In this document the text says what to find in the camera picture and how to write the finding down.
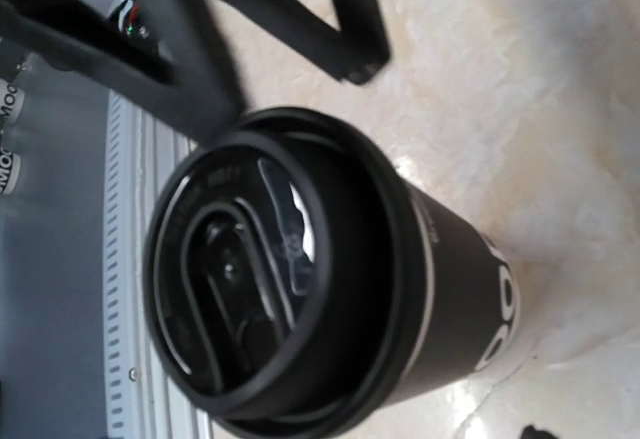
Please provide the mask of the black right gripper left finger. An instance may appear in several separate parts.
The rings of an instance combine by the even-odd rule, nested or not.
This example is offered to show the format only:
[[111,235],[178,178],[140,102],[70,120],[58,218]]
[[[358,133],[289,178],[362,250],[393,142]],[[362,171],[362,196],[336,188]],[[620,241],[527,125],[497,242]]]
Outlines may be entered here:
[[102,84],[182,134],[214,134],[248,108],[205,0],[137,0],[168,58],[81,0],[1,0],[1,36]]

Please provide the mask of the black plastic cup lid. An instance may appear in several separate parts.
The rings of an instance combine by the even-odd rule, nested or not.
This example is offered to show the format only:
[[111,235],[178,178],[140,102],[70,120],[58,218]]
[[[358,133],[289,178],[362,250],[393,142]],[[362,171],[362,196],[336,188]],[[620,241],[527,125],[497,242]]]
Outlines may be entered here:
[[329,438],[393,393],[428,301],[403,180],[349,123],[251,114],[170,177],[145,315],[181,392],[243,438]]

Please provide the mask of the black paper coffee cup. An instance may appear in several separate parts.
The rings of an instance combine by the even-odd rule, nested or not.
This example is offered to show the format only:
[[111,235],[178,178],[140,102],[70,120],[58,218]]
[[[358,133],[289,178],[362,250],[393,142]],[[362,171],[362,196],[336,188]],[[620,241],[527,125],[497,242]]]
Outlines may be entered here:
[[408,186],[425,257],[418,337],[389,405],[485,369],[511,341],[520,292],[505,256],[465,219]]

